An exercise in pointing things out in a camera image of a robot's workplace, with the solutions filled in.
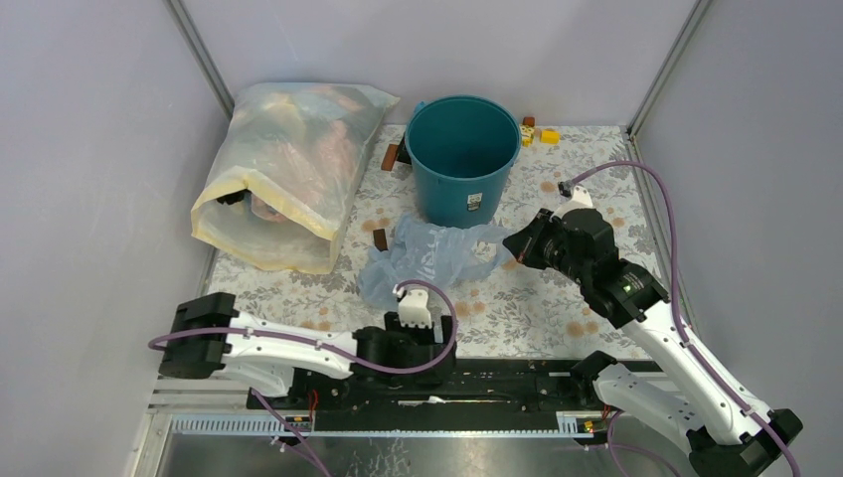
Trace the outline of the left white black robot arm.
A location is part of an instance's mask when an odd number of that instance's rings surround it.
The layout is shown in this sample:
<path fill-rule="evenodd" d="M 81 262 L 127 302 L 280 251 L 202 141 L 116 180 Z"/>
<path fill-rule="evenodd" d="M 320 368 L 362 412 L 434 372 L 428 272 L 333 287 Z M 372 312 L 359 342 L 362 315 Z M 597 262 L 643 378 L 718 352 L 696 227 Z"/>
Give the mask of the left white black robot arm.
<path fill-rule="evenodd" d="M 177 306 L 169 333 L 152 339 L 162 352 L 160 375 L 184 380 L 223 377 L 295 408 L 308 395 L 306 373 L 388 387 L 436 383 L 456 362 L 458 323 L 433 324 L 423 289 L 402 290 L 383 326 L 318 331 L 269 322 L 236 308 L 235 295 L 216 292 Z"/>

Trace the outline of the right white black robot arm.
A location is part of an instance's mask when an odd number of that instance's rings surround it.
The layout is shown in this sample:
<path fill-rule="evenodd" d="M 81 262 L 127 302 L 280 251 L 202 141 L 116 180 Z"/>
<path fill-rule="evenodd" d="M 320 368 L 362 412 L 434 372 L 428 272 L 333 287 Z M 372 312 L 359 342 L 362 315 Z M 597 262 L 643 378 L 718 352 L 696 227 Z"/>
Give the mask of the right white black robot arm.
<path fill-rule="evenodd" d="M 760 476 L 779 457 L 800 475 L 788 446 L 801 420 L 790 409 L 769 407 L 719 363 L 673 310 L 660 282 L 620 257 L 613 228 L 598 211 L 557 217 L 542 209 L 503 244 L 519 263 L 575 282 L 589 308 L 642 348 L 680 392 L 674 397 L 641 384 L 616 359 L 594 352 L 572 372 L 575 404 L 625 411 L 671 440 L 700 476 Z"/>

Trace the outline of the light blue plastic trash bag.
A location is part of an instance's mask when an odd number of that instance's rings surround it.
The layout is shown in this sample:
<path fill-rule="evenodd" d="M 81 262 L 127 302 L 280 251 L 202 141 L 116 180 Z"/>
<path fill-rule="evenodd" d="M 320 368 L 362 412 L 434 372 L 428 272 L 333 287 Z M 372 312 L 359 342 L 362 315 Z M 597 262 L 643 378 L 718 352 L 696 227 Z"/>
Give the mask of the light blue plastic trash bag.
<path fill-rule="evenodd" d="M 389 248 L 369 250 L 368 261 L 358 274 L 359 295 L 371 306 L 394 311 L 397 298 L 393 288 L 406 280 L 420 279 L 443 291 L 457 282 L 484 280 L 513 258 L 503 246 L 510 235 L 495 224 L 448 228 L 404 214 Z"/>

